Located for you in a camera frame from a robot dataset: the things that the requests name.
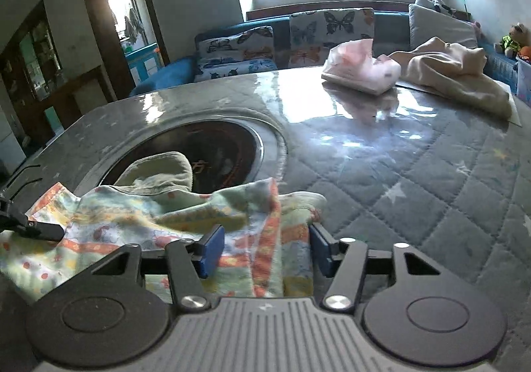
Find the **colourful patterned baby garment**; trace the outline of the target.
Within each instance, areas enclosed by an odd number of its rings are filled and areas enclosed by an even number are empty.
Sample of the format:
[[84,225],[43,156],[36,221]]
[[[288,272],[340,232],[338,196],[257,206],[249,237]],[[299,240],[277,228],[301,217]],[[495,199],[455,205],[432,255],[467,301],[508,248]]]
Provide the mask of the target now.
[[281,194],[261,179],[207,194],[192,191],[192,167],[177,151],[133,162],[112,185],[76,196],[56,184],[28,211],[35,222],[64,229],[57,242],[1,236],[1,272],[37,300],[127,243],[161,250],[198,240],[215,225],[225,230],[217,268],[203,281],[220,296],[311,296],[311,223],[326,198],[307,191]]

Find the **dark wooden cabinet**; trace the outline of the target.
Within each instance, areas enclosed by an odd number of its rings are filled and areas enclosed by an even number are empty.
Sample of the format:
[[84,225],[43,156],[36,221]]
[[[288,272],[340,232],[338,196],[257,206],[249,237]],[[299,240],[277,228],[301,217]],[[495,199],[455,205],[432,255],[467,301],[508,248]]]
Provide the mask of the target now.
[[77,76],[66,73],[42,1],[1,53],[1,79],[26,153],[46,146],[86,112],[114,101],[102,66]]

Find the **quilted grey star table cover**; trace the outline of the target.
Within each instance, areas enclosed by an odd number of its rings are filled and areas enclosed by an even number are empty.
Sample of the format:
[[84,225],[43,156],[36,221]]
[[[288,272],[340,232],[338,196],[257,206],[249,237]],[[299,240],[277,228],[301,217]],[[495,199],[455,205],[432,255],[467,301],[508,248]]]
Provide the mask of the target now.
[[501,371],[530,368],[530,109],[519,124],[409,89],[372,98],[316,68],[186,84],[82,116],[35,158],[30,207],[61,183],[82,194],[118,156],[181,121],[251,118],[276,127],[279,189],[328,201],[325,227],[384,249],[404,241],[505,312]]

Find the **pink folded garment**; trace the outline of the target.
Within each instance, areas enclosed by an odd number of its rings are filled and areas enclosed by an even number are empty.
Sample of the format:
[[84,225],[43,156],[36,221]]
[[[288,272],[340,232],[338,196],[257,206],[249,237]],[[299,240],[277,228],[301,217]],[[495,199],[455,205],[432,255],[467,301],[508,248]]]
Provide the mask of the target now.
[[380,96],[401,76],[402,67],[391,57],[373,57],[373,39],[347,41],[333,47],[324,63],[321,78],[328,82]]

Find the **blue small cabinet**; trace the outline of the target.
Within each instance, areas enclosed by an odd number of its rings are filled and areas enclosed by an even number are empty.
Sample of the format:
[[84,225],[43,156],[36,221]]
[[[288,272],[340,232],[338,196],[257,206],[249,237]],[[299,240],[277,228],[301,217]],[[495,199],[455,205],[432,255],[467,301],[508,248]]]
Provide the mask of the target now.
[[164,67],[157,43],[136,50],[127,46],[124,55],[136,86]]

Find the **beige crumpled garment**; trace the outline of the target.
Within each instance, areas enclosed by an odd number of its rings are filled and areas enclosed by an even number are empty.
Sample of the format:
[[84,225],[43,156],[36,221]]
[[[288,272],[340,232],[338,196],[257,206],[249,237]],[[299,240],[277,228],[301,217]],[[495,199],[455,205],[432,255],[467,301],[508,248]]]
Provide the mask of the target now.
[[412,51],[392,53],[391,58],[401,65],[404,81],[436,90],[503,120],[512,116],[508,91],[483,73],[486,55],[481,48],[432,37]]

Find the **left butterfly print cushion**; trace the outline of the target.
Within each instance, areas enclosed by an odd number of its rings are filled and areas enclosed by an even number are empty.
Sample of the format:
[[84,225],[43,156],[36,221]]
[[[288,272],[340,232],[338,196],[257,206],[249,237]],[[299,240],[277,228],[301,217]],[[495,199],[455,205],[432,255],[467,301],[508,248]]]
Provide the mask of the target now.
[[197,44],[195,82],[276,71],[273,28],[260,26]]

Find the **butterfly print cushion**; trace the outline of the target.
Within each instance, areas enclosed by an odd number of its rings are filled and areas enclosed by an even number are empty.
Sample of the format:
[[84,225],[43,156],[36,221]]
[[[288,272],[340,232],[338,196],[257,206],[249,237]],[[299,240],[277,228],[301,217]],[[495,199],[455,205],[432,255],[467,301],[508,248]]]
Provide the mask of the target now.
[[197,44],[195,82],[276,71],[273,28],[260,26]]
[[330,49],[351,40],[374,37],[371,8],[332,9],[290,15],[290,68],[322,66]]

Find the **right butterfly print cushion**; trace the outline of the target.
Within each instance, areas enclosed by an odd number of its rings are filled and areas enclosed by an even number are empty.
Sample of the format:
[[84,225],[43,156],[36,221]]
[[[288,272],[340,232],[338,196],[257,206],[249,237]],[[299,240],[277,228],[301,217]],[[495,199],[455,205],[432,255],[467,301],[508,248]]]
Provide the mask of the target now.
[[290,68],[322,66],[330,49],[351,40],[374,37],[371,8],[332,9],[290,15]]

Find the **blue sofa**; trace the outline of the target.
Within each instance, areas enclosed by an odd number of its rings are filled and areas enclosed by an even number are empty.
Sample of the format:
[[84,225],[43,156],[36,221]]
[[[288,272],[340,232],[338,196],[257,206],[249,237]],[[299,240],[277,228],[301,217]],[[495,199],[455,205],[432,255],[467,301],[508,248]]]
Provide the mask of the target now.
[[[398,11],[379,11],[374,13],[375,34],[373,41],[373,53],[380,55],[394,51],[410,50],[411,32],[409,14]],[[275,60],[279,69],[288,67],[290,47],[290,23],[287,16],[271,17],[267,19],[255,19],[226,28],[216,28],[198,34],[194,41],[200,43],[212,38],[228,38],[251,28],[267,26],[273,28]],[[478,34],[479,47],[486,52],[487,63],[484,72],[494,80],[500,80],[508,84],[513,92],[517,91],[517,62],[509,59],[502,53],[497,53],[493,43],[483,35]],[[191,83],[198,71],[197,56],[192,54],[183,57],[155,74],[142,80],[131,91],[132,96],[149,93],[156,90],[172,88],[175,86]]]

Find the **grey plain pillow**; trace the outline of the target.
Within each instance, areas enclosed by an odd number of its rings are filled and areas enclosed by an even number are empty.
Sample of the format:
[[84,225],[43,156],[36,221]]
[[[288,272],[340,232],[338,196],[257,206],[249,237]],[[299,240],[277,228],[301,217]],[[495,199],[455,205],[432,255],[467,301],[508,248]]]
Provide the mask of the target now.
[[409,5],[411,48],[433,37],[445,43],[477,48],[477,31],[473,24],[453,18],[443,0],[415,0]]

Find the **clear plastic storage box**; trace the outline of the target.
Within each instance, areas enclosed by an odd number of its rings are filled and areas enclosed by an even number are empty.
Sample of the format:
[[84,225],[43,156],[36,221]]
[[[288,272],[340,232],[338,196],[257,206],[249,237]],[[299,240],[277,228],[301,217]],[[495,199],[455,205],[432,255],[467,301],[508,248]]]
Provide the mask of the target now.
[[531,64],[522,58],[517,58],[517,97],[531,106]]

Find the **teddy bear plush toy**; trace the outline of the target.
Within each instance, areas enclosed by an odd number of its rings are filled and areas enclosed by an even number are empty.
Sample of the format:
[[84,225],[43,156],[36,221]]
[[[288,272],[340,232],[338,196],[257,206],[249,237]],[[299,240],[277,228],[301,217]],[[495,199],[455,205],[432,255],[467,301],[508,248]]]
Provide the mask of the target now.
[[493,45],[496,53],[504,54],[507,58],[515,60],[523,47],[530,44],[530,31],[522,24],[517,23],[510,28],[507,35]]

